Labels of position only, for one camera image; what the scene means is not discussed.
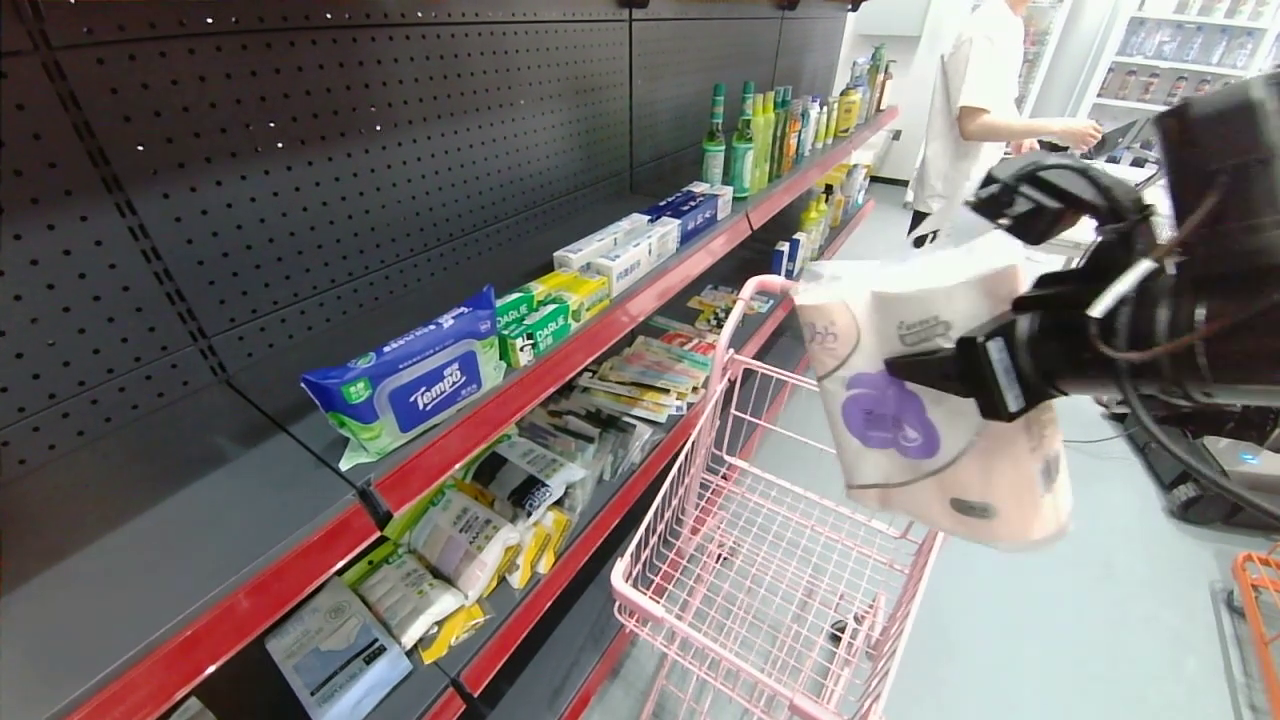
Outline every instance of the person's arm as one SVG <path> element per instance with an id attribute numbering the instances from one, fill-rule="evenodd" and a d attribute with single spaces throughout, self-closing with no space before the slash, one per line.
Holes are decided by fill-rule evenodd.
<path id="1" fill-rule="evenodd" d="M 969 142 L 1018 142 L 1053 137 L 1062 129 L 1060 118 L 1002 118 L 983 108 L 960 108 L 956 114 L 960 137 Z"/>

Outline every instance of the green toothpaste box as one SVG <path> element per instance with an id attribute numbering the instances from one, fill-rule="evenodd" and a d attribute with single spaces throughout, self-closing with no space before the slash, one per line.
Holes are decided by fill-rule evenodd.
<path id="1" fill-rule="evenodd" d="M 498 332 L 524 323 L 525 318 L 534 314 L 535 307 L 538 299 L 531 290 L 518 288 L 503 295 L 497 302 Z"/>
<path id="2" fill-rule="evenodd" d="M 512 368 L 524 368 L 548 350 L 556 347 L 573 332 L 570 306 L 548 302 L 524 323 L 498 333 L 498 350 L 503 361 Z"/>

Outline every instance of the shopping cart handle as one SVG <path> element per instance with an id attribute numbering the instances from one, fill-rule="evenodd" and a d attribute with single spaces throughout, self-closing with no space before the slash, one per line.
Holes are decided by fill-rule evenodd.
<path id="1" fill-rule="evenodd" d="M 707 386 L 708 389 L 719 387 L 724 370 L 724 360 L 731 351 L 730 341 L 733 338 L 733 331 L 742 322 L 742 314 L 746 313 L 746 304 L 760 292 L 782 295 L 790 292 L 795 284 L 781 275 L 755 275 L 742 284 L 742 291 L 737 293 L 737 301 L 733 302 L 733 310 L 728 314 L 728 319 L 724 320 L 719 341 L 716 342 L 716 356 L 712 359 L 712 375 L 710 384 Z"/>

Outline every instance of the printed label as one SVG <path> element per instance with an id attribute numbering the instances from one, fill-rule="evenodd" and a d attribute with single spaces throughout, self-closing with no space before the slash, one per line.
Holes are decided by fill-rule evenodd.
<path id="1" fill-rule="evenodd" d="M 407 434 L 480 392 L 481 387 L 480 361 L 475 352 L 465 352 L 390 391 L 388 404 L 399 432 Z"/>
<path id="2" fill-rule="evenodd" d="M 849 378 L 841 415 L 845 429 L 872 450 L 893 450 L 908 460 L 931 460 L 942 438 L 924 401 L 887 372 Z"/>

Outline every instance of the black pegboard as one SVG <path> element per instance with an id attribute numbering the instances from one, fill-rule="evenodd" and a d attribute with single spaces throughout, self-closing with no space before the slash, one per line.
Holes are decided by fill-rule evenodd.
<path id="1" fill-rule="evenodd" d="M 623 22 L 59 53 L 210 334 L 627 170 Z"/>
<path id="2" fill-rule="evenodd" d="M 632 164 L 698 145 L 710 122 L 712 87 L 724 83 L 724 128 L 741 114 L 742 82 L 773 88 L 777 19 L 645 20 L 631 26 Z"/>
<path id="3" fill-rule="evenodd" d="M 326 328 L 349 323 L 352 318 L 378 311 L 380 305 L 396 297 L 415 291 L 430 290 L 431 306 L 417 309 L 417 314 L 407 318 L 390 318 L 398 323 L 394 329 L 383 331 L 388 337 L 406 332 L 412 327 L 430 320 L 448 310 L 484 283 L 493 283 L 504 292 L 536 277 L 539 270 L 549 272 L 549 258 L 556 250 L 576 240 L 558 234 L 547 234 L 549 229 L 563 227 L 566 220 L 584 210 L 609 204 L 611 199 L 625 196 L 626 176 L 617 176 L 584 191 L 568 195 L 547 205 L 517 215 L 507 222 L 486 227 L 475 234 L 466 236 L 430 252 L 396 263 L 383 270 L 358 281 L 321 292 L 291 307 L 260 318 L 243 327 L 214 337 L 218 356 L 230 369 L 239 372 L 251 364 L 285 348 L 300 340 L 319 333 Z M 628 209 L 616 209 L 621 217 Z M 608 219 L 598 220 L 598 225 L 608 224 Z M 343 363 L 344 357 L 355 356 L 372 347 L 384 337 L 361 338 L 349 347 L 329 348 L 338 352 L 334 357 L 302 359 L 296 366 L 289 366 L 284 375 L 291 383 L 289 392 L 297 405 L 306 409 L 310 401 L 301 393 L 294 393 L 293 382 L 314 366 Z M 257 400 L 268 388 L 259 388 L 251 382 L 239 382 Z M 262 402 L 274 413 L 273 402 Z"/>
<path id="4" fill-rule="evenodd" d="M 709 18 L 781 18 L 782 0 L 641 0 L 631 12 L 637 20 Z"/>
<path id="5" fill-rule="evenodd" d="M 778 42 L 777 85 L 797 92 L 828 97 L 836 83 L 836 64 L 845 40 L 845 24 L 822 18 L 790 17 L 782 20 Z"/>
<path id="6" fill-rule="evenodd" d="M 27 28 L 19 22 L 13 0 L 0 0 L 0 53 L 22 53 L 31 49 L 31 38 L 27 37 Z"/>
<path id="7" fill-rule="evenodd" d="M 164 378 L 152 375 L 154 384 L 140 374 L 191 347 L 192 338 L 40 60 L 5 58 L 0 83 L 0 428 L 32 419 L 41 428 L 38 439 L 5 433 L 9 477 L 19 457 L 33 466 L 37 457 L 109 430 L 79 409 L 105 392 L 104 383 L 124 383 L 131 395 L 154 400 L 174 392 L 174 383 L 198 386 L 211 374 L 186 363 Z M 128 402 L 113 411 L 113 421 L 154 406 Z"/>
<path id="8" fill-rule="evenodd" d="M 618 0 L 52 0 L 38 6 L 55 47 L 298 28 L 625 20 L 628 12 Z"/>

